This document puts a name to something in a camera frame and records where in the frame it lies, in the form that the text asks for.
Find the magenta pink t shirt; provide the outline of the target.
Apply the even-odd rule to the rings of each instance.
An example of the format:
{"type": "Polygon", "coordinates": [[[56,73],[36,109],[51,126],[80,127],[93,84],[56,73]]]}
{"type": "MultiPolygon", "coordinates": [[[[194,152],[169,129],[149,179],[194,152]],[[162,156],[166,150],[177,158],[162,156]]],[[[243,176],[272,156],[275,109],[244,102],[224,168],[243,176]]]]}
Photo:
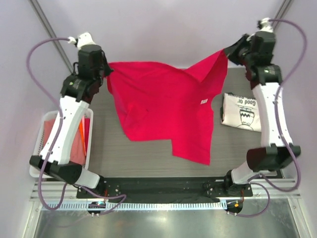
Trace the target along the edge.
{"type": "Polygon", "coordinates": [[[222,92],[224,50],[187,69],[161,62],[112,62],[107,88],[122,130],[131,141],[170,140],[175,157],[209,165],[211,103],[222,92]]]}

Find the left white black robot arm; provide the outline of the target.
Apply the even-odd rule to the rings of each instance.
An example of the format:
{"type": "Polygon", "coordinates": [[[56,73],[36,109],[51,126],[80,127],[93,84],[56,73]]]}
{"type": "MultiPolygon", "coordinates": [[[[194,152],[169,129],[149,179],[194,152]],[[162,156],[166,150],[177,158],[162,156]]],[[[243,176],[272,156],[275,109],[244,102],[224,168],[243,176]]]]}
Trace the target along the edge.
{"type": "Polygon", "coordinates": [[[88,188],[95,198],[102,197],[104,178],[72,162],[70,154],[80,121],[104,76],[112,73],[101,46],[83,45],[78,51],[77,71],[68,76],[62,86],[58,113],[50,136],[40,155],[30,158],[30,165],[54,179],[88,188]]]}

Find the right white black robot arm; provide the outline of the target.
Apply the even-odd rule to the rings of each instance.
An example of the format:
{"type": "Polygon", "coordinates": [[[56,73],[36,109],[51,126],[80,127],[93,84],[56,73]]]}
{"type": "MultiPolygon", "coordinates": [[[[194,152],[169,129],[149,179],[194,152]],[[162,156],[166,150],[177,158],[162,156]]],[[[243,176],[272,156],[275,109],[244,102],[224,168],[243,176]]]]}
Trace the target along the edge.
{"type": "Polygon", "coordinates": [[[300,146],[294,145],[286,125],[281,69],[271,63],[275,42],[274,33],[258,31],[243,35],[224,50],[230,62],[245,67],[261,122],[261,147],[250,149],[246,161],[225,177],[223,190],[229,196],[239,193],[241,186],[252,179],[297,162],[301,154],[300,146]]]}

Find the orange t shirt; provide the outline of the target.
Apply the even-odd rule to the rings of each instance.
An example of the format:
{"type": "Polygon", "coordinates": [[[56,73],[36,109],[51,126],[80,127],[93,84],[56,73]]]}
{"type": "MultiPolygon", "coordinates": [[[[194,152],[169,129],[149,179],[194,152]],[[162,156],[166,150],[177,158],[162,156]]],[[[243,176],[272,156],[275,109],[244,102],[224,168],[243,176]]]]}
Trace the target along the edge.
{"type": "Polygon", "coordinates": [[[80,123],[79,123],[79,131],[80,131],[80,136],[81,136],[81,141],[82,141],[82,146],[83,146],[83,152],[84,152],[84,155],[87,156],[86,144],[85,144],[84,124],[85,124],[85,120],[84,120],[84,118],[81,118],[80,123]]]}

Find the dark green folded t shirt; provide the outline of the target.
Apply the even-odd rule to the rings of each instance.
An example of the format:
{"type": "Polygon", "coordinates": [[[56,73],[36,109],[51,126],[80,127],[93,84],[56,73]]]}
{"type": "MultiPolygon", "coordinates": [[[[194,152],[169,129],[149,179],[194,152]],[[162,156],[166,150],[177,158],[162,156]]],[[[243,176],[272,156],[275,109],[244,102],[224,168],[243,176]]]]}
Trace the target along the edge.
{"type": "Polygon", "coordinates": [[[221,123],[223,123],[224,117],[225,117],[224,107],[221,107],[221,108],[220,108],[220,120],[221,120],[221,123]]]}

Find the white printed folded t shirt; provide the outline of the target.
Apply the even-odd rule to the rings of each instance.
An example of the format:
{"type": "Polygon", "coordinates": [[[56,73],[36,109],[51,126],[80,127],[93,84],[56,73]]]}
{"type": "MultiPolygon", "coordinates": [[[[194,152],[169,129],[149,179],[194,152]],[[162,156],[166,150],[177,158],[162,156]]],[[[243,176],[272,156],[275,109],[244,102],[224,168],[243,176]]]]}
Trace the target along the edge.
{"type": "Polygon", "coordinates": [[[224,93],[222,107],[225,114],[222,125],[261,132],[259,109],[255,98],[224,93]]]}

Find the white plastic laundry basket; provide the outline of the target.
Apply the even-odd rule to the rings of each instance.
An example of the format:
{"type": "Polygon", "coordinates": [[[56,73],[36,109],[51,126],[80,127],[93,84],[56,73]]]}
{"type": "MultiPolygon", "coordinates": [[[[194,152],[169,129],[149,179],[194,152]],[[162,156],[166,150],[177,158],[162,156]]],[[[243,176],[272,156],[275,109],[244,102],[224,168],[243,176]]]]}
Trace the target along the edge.
{"type": "MultiPolygon", "coordinates": [[[[44,122],[47,120],[51,119],[56,119],[56,116],[58,114],[58,111],[51,111],[47,112],[43,118],[42,118],[42,125],[39,130],[39,134],[37,137],[37,141],[35,144],[34,152],[33,155],[39,155],[45,146],[43,141],[44,141],[44,122]]],[[[93,128],[93,117],[94,113],[91,109],[87,109],[86,112],[84,113],[83,118],[90,118],[90,130],[89,130],[89,137],[88,137],[88,150],[87,150],[87,156],[86,156],[86,163],[83,166],[83,168],[88,169],[89,168],[89,161],[90,161],[90,150],[91,150],[91,139],[92,139],[92,128],[93,128]]]]}

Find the salmon pink t shirt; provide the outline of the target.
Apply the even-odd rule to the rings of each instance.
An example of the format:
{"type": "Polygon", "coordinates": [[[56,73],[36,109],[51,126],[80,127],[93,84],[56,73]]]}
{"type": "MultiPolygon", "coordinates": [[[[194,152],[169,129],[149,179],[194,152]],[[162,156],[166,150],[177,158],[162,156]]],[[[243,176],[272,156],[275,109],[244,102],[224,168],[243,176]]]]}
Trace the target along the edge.
{"type": "MultiPolygon", "coordinates": [[[[90,130],[90,118],[84,118],[84,120],[85,120],[85,124],[84,124],[85,144],[86,144],[86,152],[87,152],[88,137],[89,137],[89,130],[90,130]]],[[[43,141],[44,145],[46,144],[50,136],[54,122],[55,122],[55,119],[47,120],[44,122],[44,141],[43,141]]],[[[79,128],[76,132],[76,135],[74,137],[74,141],[72,144],[72,149],[70,153],[70,161],[81,164],[83,166],[86,163],[86,156],[84,155],[84,152],[83,152],[83,146],[82,146],[79,128]]]]}

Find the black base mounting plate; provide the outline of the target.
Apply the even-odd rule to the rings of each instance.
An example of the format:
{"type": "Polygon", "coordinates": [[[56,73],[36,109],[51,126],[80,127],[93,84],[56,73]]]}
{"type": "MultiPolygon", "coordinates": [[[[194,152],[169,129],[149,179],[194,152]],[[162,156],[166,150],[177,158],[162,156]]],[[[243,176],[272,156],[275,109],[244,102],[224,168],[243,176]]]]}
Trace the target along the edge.
{"type": "Polygon", "coordinates": [[[106,178],[102,196],[125,194],[125,203],[208,203],[225,197],[252,197],[250,184],[224,177],[106,178]]]}

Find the right aluminium frame post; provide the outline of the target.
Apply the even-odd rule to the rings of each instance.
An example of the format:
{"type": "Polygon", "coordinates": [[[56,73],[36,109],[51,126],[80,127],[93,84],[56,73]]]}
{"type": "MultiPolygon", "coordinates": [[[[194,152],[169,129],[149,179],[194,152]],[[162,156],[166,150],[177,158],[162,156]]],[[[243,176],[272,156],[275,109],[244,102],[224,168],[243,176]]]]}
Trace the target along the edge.
{"type": "Polygon", "coordinates": [[[283,0],[274,18],[278,18],[278,19],[283,18],[285,14],[288,12],[292,3],[293,3],[293,0],[283,0]]]}

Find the aluminium frame post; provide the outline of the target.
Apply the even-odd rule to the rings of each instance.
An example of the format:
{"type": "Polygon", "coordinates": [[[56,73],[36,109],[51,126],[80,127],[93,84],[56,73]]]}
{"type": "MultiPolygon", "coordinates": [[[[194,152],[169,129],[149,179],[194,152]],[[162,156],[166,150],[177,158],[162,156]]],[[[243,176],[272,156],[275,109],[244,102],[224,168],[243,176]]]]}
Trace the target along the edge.
{"type": "Polygon", "coordinates": [[[274,18],[278,18],[278,19],[283,18],[285,14],[288,12],[292,3],[293,3],[293,0],[283,0],[274,18]]]}
{"type": "MultiPolygon", "coordinates": [[[[41,25],[43,26],[45,32],[50,38],[56,38],[57,35],[55,31],[53,30],[46,14],[44,13],[40,3],[38,0],[28,0],[29,4],[31,5],[35,15],[38,17],[41,25]]],[[[69,72],[72,71],[72,64],[66,55],[66,52],[64,48],[62,47],[60,42],[54,42],[54,47],[57,50],[60,58],[62,59],[63,63],[65,64],[66,68],[68,69],[69,72]]]]}

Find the left aluminium frame post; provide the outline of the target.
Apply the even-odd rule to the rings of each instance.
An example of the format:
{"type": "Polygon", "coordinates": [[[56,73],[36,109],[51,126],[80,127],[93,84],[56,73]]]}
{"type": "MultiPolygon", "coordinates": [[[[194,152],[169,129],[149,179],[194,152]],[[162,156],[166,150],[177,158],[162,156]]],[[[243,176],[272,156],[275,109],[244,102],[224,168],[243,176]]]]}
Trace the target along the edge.
{"type": "MultiPolygon", "coordinates": [[[[35,15],[38,17],[41,25],[43,26],[45,32],[50,38],[56,38],[57,35],[55,31],[53,30],[46,14],[44,13],[40,3],[38,0],[28,0],[29,4],[31,5],[35,15]]],[[[60,42],[54,42],[54,47],[57,50],[60,58],[62,59],[63,63],[65,64],[66,68],[68,69],[69,72],[72,71],[72,64],[66,55],[66,52],[64,48],[62,47],[60,42]]]]}

